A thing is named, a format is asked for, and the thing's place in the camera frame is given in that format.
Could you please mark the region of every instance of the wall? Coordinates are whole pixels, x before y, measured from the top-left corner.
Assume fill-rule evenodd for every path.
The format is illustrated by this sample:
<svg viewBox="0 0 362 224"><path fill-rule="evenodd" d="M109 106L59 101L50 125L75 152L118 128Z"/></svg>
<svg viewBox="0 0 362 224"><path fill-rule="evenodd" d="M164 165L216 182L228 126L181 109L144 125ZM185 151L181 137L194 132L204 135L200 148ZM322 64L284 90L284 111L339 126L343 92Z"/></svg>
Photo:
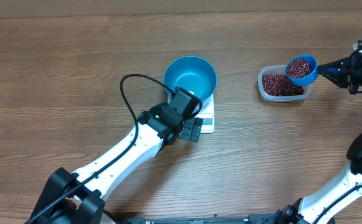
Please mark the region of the wall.
<svg viewBox="0 0 362 224"><path fill-rule="evenodd" d="M362 9L362 0L0 0L0 18Z"/></svg>

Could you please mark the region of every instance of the clear plastic container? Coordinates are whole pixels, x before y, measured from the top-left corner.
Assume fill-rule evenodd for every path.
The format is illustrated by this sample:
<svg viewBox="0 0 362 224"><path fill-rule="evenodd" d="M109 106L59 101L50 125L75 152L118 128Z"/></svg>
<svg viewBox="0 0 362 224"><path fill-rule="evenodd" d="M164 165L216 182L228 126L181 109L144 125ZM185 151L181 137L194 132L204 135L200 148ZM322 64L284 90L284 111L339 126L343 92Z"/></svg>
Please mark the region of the clear plastic container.
<svg viewBox="0 0 362 224"><path fill-rule="evenodd" d="M289 102L294 100L302 100L306 98L311 93L311 84L307 86L303 86L304 94L298 95L298 96L271 96L268 93L265 92L264 87L262 85L262 76L265 74L286 74L286 65L274 65L265 67L261 70L261 72L258 75L258 89L261 94L262 100L265 102Z"/></svg>

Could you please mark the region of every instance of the wooden table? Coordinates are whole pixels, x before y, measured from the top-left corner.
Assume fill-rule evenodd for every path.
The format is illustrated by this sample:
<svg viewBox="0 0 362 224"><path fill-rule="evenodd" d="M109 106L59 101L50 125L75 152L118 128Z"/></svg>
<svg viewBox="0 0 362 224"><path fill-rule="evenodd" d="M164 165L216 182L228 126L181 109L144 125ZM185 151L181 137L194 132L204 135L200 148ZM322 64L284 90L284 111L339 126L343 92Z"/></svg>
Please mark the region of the wooden table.
<svg viewBox="0 0 362 224"><path fill-rule="evenodd" d="M362 11L249 12L0 20L0 223L24 223L48 176L73 171L131 129L127 73L162 80L183 55L217 71L216 130L177 141L134 171L106 209L148 218L270 213L312 194L347 161L362 132L362 95L318 77L295 103L264 103L257 75L310 53L347 57ZM141 78L126 95L139 114L166 99ZM362 198L336 217L362 223Z"/></svg>

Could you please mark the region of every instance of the red beans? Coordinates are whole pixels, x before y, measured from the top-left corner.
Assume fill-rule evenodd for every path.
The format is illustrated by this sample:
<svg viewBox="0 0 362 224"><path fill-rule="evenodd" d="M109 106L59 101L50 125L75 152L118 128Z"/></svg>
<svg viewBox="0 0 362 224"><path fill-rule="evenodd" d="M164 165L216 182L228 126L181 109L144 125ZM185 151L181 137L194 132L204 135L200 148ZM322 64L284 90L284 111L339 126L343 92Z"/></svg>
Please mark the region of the red beans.
<svg viewBox="0 0 362 224"><path fill-rule="evenodd" d="M304 94L304 89L294 85L286 75L265 74L262 76L264 90L271 96L297 96Z"/></svg>
<svg viewBox="0 0 362 224"><path fill-rule="evenodd" d="M290 78L303 78L312 72L310 64L304 58L296 58L286 68Z"/></svg>

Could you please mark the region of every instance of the blue cup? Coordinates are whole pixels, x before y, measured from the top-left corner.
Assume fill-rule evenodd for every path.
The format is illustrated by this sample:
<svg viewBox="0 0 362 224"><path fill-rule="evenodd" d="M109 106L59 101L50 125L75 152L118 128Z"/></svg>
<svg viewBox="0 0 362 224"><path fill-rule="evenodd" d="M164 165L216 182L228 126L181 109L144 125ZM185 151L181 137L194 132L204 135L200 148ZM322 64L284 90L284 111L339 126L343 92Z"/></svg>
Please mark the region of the blue cup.
<svg viewBox="0 0 362 224"><path fill-rule="evenodd" d="M303 77L303 78L292 78L290 77L288 74L287 74L287 69L286 69L286 76L287 78L290 79L290 81L294 84L294 85L298 85L298 86L306 86L306 85L309 85L311 83L313 83L317 77L318 77L318 71L317 71L317 68L318 68L318 62L316 60L316 58L312 55L309 55L309 54L306 54L306 55L300 55L298 57L295 57L293 58L293 60L291 60L286 68L290 65L290 63L292 63L295 59L297 58L304 58L305 60L307 60L308 64L311 66L312 68L312 72Z"/></svg>
<svg viewBox="0 0 362 224"><path fill-rule="evenodd" d="M172 62L164 73L164 84L172 90L182 87L205 102L217 87L217 74L208 61L185 56Z"/></svg>

